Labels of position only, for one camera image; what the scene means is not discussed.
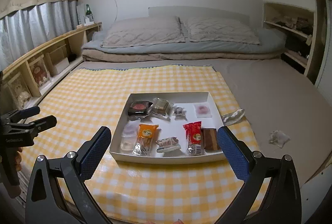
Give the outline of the person left hand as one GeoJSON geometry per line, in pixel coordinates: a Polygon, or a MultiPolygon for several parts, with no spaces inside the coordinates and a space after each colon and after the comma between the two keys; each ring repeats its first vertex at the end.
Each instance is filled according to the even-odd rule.
{"type": "Polygon", "coordinates": [[[15,165],[15,170],[17,172],[20,172],[22,170],[21,162],[22,162],[22,157],[21,153],[23,151],[22,147],[16,148],[16,151],[13,155],[13,163],[15,165]]]}

